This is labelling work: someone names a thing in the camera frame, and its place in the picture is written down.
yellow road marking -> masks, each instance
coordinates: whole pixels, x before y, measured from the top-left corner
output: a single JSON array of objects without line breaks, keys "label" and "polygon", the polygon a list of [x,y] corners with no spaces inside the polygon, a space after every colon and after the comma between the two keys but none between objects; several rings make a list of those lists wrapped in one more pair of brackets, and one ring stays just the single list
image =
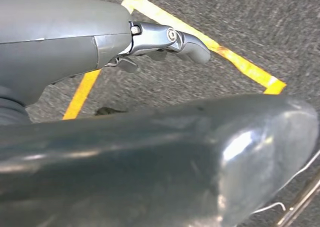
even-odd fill
[{"label": "yellow road marking", "polygon": [[[280,94],[286,86],[285,82],[272,76],[266,71],[235,52],[221,46],[205,34],[184,23],[148,0],[123,0],[122,5],[127,8],[130,13],[137,10],[159,24],[172,26],[177,30],[195,35],[204,42],[209,50],[216,52],[232,62],[242,74],[265,87],[265,94]],[[76,118],[100,71],[101,70],[99,69],[85,74],[72,101],[69,104],[63,120]]]},{"label": "yellow road marking", "polygon": [[184,23],[148,0],[123,0],[122,3],[131,10],[134,9],[139,11],[159,24],[168,25],[176,30],[183,31],[196,36],[204,42],[211,51],[216,52],[232,62],[242,74],[265,87],[265,94],[280,94],[286,86],[285,82],[272,76],[266,71],[264,71],[235,52],[221,46],[205,34]]},{"label": "yellow road marking", "polygon": [[[122,3],[122,5],[126,7],[131,14],[134,12],[133,9],[131,9],[128,6],[127,7],[124,1]],[[98,69],[85,73],[62,119],[75,119],[80,110],[82,110],[82,107],[85,104],[85,101],[86,101],[87,97],[96,82],[97,78],[98,78],[100,71],[101,69]]]}]

yellow line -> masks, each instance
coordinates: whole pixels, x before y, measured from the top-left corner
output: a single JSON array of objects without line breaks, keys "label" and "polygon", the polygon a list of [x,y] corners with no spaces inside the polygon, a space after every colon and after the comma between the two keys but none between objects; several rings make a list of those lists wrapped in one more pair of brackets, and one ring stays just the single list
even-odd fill
[{"label": "yellow line", "polygon": [[265,87],[265,94],[280,94],[286,86],[285,82],[256,66],[247,59],[225,48],[217,42],[198,30],[184,23],[168,12],[161,9],[148,0],[123,0],[123,3],[131,9],[137,10],[146,17],[162,25],[168,25],[179,31],[183,31],[196,36],[204,42],[211,51],[216,52],[234,64],[240,72],[258,84]]},{"label": "yellow line", "polygon": [[[126,7],[130,13],[134,11],[130,6],[127,6],[125,0],[123,0],[122,5]],[[85,73],[62,119],[70,120],[76,118],[96,82],[97,78],[98,78],[100,71],[101,69],[98,69]]]}]

bolt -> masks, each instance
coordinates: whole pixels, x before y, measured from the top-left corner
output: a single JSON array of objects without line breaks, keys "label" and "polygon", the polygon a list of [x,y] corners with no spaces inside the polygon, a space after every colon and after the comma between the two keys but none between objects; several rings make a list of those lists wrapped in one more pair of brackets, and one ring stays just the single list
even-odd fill
[{"label": "bolt", "polygon": [[139,28],[139,26],[134,25],[131,28],[131,32],[133,35],[137,35],[137,34],[140,34],[141,30],[140,28]]},{"label": "bolt", "polygon": [[167,37],[171,42],[174,42],[177,40],[177,32],[173,28],[168,28],[167,30]]}]

